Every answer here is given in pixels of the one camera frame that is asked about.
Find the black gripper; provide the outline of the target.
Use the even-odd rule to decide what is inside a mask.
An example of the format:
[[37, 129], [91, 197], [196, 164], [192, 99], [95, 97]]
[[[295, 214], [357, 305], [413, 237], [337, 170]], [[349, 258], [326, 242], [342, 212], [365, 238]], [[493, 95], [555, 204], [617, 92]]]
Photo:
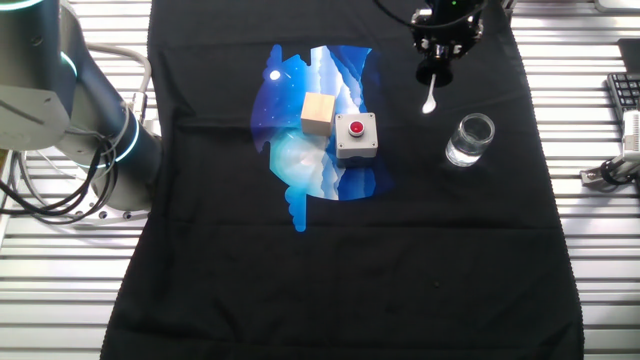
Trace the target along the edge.
[[425, 0], [411, 17], [417, 52], [428, 56], [436, 44], [453, 44], [453, 57], [461, 58], [481, 39], [482, 0]]

